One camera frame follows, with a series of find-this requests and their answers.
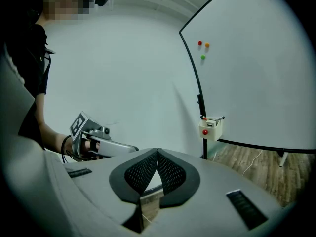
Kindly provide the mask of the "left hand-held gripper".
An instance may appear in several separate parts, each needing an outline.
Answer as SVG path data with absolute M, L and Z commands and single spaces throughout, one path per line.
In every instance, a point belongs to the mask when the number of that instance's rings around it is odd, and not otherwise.
M 81 112 L 70 126 L 72 137 L 72 152 L 69 156 L 76 161 L 94 160 L 116 157 L 120 155 L 136 152 L 136 146 L 114 142 L 110 137 L 110 130 L 101 126 L 87 114 Z M 93 140 L 100 143 L 98 152 L 81 152 L 81 143 L 84 140 Z

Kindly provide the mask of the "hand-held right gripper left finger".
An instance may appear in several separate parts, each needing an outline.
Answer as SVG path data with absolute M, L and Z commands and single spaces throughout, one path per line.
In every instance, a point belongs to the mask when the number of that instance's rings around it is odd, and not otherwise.
M 120 200 L 138 204 L 140 196 L 157 170 L 157 148 L 146 150 L 117 166 L 109 176 L 109 183 Z

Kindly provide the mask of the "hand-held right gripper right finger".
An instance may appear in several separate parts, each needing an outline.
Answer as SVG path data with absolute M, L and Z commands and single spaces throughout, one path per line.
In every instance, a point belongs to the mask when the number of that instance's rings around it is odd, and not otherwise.
M 163 149 L 157 150 L 157 172 L 162 181 L 164 196 L 160 208 L 183 205 L 198 190 L 200 175 L 197 169 Z

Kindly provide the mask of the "person's left hand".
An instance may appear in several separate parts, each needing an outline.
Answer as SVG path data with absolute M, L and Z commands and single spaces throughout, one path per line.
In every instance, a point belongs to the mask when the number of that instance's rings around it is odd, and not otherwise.
M 84 140 L 81 143 L 81 152 L 82 153 L 87 153 L 89 151 L 98 152 L 99 147 L 100 147 L 100 143 L 97 141 Z

